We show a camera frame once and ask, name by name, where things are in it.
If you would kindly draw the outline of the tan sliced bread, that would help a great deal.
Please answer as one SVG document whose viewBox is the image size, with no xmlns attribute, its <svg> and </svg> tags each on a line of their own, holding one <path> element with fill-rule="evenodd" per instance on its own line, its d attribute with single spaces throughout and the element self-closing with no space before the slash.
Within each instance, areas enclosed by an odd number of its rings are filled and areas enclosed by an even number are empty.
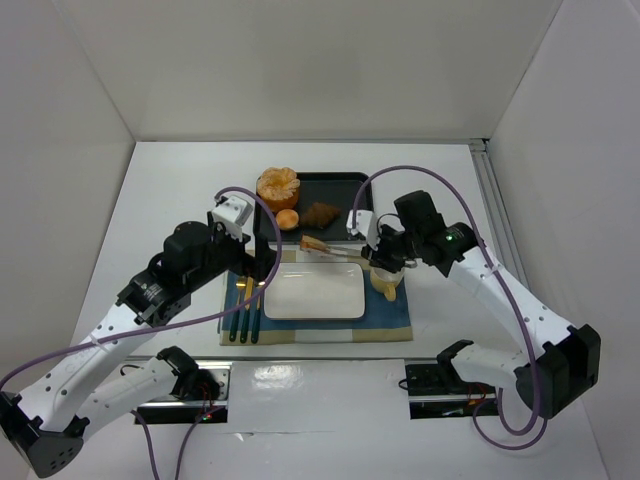
<svg viewBox="0 0 640 480">
<path fill-rule="evenodd" d="M 314 237 L 303 235 L 299 243 L 300 249 L 309 252 L 319 252 L 329 254 L 330 247 L 323 241 Z"/>
</svg>

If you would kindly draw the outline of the metal tongs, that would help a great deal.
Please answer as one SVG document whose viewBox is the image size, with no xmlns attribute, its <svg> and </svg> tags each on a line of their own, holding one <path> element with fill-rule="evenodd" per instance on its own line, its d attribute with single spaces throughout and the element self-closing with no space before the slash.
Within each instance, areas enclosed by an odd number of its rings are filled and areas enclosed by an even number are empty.
<svg viewBox="0 0 640 480">
<path fill-rule="evenodd" d="M 368 262 L 368 264 L 371 267 L 373 267 L 372 266 L 372 252 L 373 252 L 374 249 L 371 249 L 367 245 L 364 245 L 360 249 L 331 246 L 329 244 L 327 244 L 327 245 L 330 247 L 330 253 L 329 254 L 324 254 L 324 255 L 334 256 L 334 257 L 358 257 L 358 258 L 361 258 L 363 260 L 366 260 Z"/>
</svg>

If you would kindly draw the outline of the dark brown bread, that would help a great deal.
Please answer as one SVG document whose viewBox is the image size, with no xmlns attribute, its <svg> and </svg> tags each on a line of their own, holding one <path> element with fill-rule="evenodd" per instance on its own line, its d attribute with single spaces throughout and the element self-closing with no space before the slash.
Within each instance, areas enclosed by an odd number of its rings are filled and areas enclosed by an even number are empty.
<svg viewBox="0 0 640 480">
<path fill-rule="evenodd" d="M 314 202 L 300 217 L 305 228 L 325 229 L 340 217 L 341 210 L 330 204 Z"/>
</svg>

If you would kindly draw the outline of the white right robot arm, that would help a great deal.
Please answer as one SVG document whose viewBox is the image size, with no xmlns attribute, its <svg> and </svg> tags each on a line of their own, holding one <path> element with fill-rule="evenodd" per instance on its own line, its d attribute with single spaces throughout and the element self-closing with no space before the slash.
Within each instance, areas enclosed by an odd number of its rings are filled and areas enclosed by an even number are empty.
<svg viewBox="0 0 640 480">
<path fill-rule="evenodd" d="M 462 222 L 446 225 L 431 196 L 407 194 L 394 203 L 402 228 L 357 216 L 366 236 L 362 255 L 373 267 L 397 273 L 417 262 L 436 268 L 471 294 L 518 343 L 517 353 L 460 340 L 438 357 L 456 380 L 514 389 L 543 419 L 551 419 L 598 381 L 601 337 L 589 325 L 574 326 L 511 275 Z"/>
</svg>

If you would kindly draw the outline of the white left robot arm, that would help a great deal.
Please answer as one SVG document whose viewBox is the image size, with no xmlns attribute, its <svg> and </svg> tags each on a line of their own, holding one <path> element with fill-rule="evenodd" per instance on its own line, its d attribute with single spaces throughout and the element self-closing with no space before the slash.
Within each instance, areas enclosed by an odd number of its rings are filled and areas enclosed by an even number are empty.
<svg viewBox="0 0 640 480">
<path fill-rule="evenodd" d="M 149 400 L 184 399 L 213 382 L 181 348 L 161 350 L 119 379 L 104 380 L 134 350 L 191 304 L 192 294 L 225 272 L 269 284 L 282 247 L 229 226 L 185 222 L 165 239 L 147 268 L 118 294 L 84 342 L 57 353 L 59 363 L 17 394 L 1 394 L 1 431 L 39 478 L 68 467 L 93 434 Z"/>
</svg>

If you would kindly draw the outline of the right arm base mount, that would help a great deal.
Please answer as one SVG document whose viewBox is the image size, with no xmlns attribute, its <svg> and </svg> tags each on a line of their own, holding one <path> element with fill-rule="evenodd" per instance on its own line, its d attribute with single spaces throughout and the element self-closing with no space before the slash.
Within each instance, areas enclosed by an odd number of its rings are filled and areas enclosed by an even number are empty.
<svg viewBox="0 0 640 480">
<path fill-rule="evenodd" d="M 471 341 L 461 340 L 434 361 L 405 365 L 405 378 L 398 382 L 398 387 L 408 394 L 411 419 L 472 417 L 478 406 L 480 416 L 498 415 L 495 388 L 465 382 L 453 369 L 454 355 L 470 345 Z"/>
</svg>

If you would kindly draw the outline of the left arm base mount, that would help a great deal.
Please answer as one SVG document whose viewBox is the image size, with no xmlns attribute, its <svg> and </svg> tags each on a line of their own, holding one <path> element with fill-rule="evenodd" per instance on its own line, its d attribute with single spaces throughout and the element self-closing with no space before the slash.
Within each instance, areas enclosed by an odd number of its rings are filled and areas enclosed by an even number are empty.
<svg viewBox="0 0 640 480">
<path fill-rule="evenodd" d="M 228 420 L 231 366 L 197 361 L 177 346 L 153 357 L 164 361 L 177 374 L 177 383 L 167 394 L 140 405 L 136 412 L 151 425 L 222 424 Z"/>
</svg>

